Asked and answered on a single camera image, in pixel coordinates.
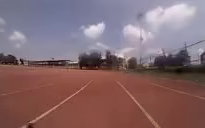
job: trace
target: fence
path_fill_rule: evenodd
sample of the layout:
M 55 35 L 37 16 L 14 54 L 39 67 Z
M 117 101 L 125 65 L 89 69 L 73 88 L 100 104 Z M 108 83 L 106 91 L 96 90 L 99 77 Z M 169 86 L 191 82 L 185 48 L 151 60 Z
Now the fence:
M 189 59 L 189 64 L 190 65 L 200 65 L 205 62 L 205 39 L 195 42 L 190 45 L 186 45 L 181 48 L 177 48 L 174 50 L 167 50 L 167 49 L 162 49 L 162 54 L 156 54 L 156 55 L 146 55 L 141 58 L 140 62 L 143 65 L 151 65 L 154 63 L 154 60 L 156 57 L 161 56 L 161 55 L 176 55 L 180 50 L 186 49 L 188 51 L 188 54 L 190 56 Z

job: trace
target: field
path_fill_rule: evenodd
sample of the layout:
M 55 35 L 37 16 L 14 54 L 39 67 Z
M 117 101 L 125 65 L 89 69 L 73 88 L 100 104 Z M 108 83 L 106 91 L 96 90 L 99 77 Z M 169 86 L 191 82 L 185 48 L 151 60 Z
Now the field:
M 0 128 L 205 128 L 205 86 L 100 70 L 0 65 Z

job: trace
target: track lane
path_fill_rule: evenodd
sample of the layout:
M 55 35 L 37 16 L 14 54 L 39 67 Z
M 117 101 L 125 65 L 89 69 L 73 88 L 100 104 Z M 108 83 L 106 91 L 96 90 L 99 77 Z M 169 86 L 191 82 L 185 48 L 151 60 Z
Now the track lane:
M 118 80 L 161 127 L 205 127 L 205 100 L 151 85 L 144 77 L 124 75 Z
M 57 111 L 36 122 L 35 126 L 36 128 L 154 128 L 113 77 L 94 79 L 84 91 L 63 104 Z
M 70 79 L 73 76 L 67 76 L 68 74 L 60 75 L 62 77 L 55 78 L 53 75 L 50 78 L 46 77 L 54 84 L 53 86 L 0 97 L 0 128 L 16 128 L 27 123 L 90 80 L 82 75 L 75 75 L 78 80 Z

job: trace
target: green tree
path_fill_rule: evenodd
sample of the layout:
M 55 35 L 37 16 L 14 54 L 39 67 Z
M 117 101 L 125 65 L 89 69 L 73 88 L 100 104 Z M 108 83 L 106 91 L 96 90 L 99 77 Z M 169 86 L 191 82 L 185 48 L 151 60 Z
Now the green tree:
M 137 59 L 135 57 L 132 57 L 128 60 L 128 68 L 129 69 L 136 69 L 137 67 Z

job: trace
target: building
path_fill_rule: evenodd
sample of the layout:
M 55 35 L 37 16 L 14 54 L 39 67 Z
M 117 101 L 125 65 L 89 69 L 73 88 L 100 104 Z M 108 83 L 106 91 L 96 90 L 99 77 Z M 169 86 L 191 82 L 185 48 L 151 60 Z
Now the building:
M 28 65 L 35 66 L 66 66 L 70 60 L 40 60 L 40 61 L 28 61 Z

